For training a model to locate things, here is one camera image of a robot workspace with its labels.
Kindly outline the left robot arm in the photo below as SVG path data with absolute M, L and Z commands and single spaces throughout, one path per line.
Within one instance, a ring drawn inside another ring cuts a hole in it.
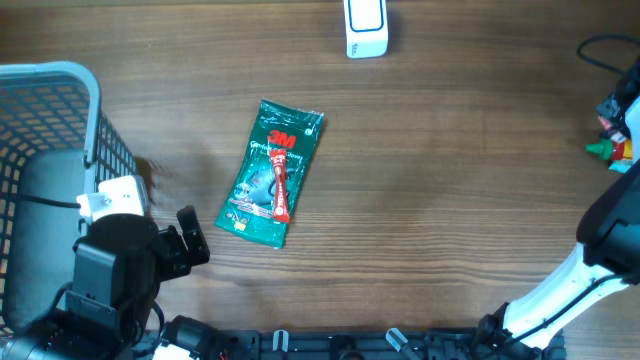
M 135 214 L 111 214 L 93 222 L 74 245 L 72 281 L 49 307 L 16 332 L 4 359 L 143 359 L 161 338 L 140 344 L 163 282 L 190 274 L 210 260 L 193 206 L 176 214 L 179 224 L 159 229 Z

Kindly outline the red white small packet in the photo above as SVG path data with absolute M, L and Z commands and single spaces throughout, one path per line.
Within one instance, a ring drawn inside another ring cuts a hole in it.
M 617 125 L 612 124 L 603 116 L 599 116 L 598 120 L 603 127 L 603 130 L 600 133 L 601 139 L 611 140 L 612 142 L 616 143 L 624 143 L 628 139 L 628 137 Z

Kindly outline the red stick sachet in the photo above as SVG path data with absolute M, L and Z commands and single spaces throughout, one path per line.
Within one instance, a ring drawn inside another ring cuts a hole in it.
M 278 222 L 288 223 L 290 221 L 290 211 L 286 188 L 286 150 L 283 148 L 273 149 L 269 155 L 275 176 L 273 218 Z

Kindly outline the red sauce bottle green cap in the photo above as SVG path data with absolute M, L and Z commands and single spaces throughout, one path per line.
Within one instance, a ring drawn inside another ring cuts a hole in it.
M 601 139 L 597 143 L 586 145 L 585 150 L 590 154 L 596 155 L 601 160 L 620 161 L 633 158 L 632 142 L 630 140 L 615 142 L 610 139 Z

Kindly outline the light green tissue packet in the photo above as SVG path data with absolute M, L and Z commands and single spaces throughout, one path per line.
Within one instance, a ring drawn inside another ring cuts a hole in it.
M 609 170 L 624 174 L 632 167 L 632 165 L 632 160 L 615 160 L 611 162 Z

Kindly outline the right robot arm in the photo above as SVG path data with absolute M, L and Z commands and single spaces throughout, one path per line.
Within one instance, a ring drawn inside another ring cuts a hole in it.
M 576 246 L 527 295 L 475 331 L 478 359 L 537 359 L 561 330 L 599 300 L 639 284 L 639 64 L 597 107 L 632 141 L 631 166 L 586 211 Z

